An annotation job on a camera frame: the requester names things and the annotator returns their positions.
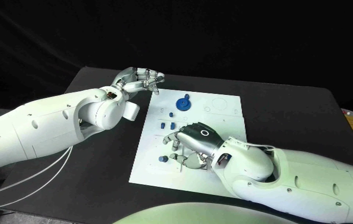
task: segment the black table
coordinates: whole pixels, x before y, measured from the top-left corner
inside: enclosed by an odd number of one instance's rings
[[[110,85],[117,74],[117,70],[82,68],[66,92]],[[307,151],[353,164],[352,129],[327,89],[173,75],[166,75],[159,87],[239,95],[249,142]],[[137,94],[133,99],[140,105],[136,121],[121,119],[114,129],[79,143],[56,179],[33,196],[4,209],[74,222],[113,223],[159,205],[210,202],[313,223],[244,200],[128,183],[150,98],[150,92]],[[19,162],[4,186],[39,172],[61,154]],[[2,192],[0,205],[33,192],[61,165]]]

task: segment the robotic arm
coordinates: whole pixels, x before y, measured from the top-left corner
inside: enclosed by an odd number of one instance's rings
[[[159,94],[164,74],[123,70],[111,84],[33,101],[0,117],[0,167],[51,155],[110,130],[121,117],[134,121],[140,107],[128,100],[141,90]]]
[[[172,154],[187,168],[208,164],[232,195],[278,211],[326,223],[353,222],[353,166],[320,155],[257,145],[229,137],[202,123],[163,139],[192,149]]]

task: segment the white board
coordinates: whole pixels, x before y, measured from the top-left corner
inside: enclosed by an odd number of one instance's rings
[[[192,107],[187,111],[180,111],[176,102],[186,94],[190,96]],[[172,142],[164,145],[162,141],[166,135],[195,122],[210,126],[223,140],[234,136],[247,141],[239,96],[160,89],[160,94],[151,96],[128,182],[234,197],[210,170],[189,169],[173,159],[166,163],[159,161],[160,156],[172,153],[189,156],[193,152],[182,145],[173,152]]]

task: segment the robotic hand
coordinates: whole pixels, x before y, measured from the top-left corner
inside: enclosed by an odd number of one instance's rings
[[[128,100],[141,90],[159,94],[164,74],[123,70],[111,86],[33,101],[0,117],[0,167],[51,155],[110,130],[121,117],[134,121],[140,107]]]
[[[190,156],[172,154],[180,164],[200,169],[210,164],[231,194],[278,211],[326,223],[353,222],[353,166],[320,155],[257,145],[229,137],[202,123],[167,135],[192,149]]]

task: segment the blue knob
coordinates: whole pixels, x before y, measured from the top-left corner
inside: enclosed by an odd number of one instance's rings
[[[159,161],[163,162],[163,163],[166,163],[167,162],[167,156],[160,156],[159,157]]]
[[[192,107],[192,103],[190,103],[189,98],[190,98],[190,96],[189,96],[189,94],[186,94],[185,98],[180,98],[176,102],[176,108],[180,111],[187,111]]]

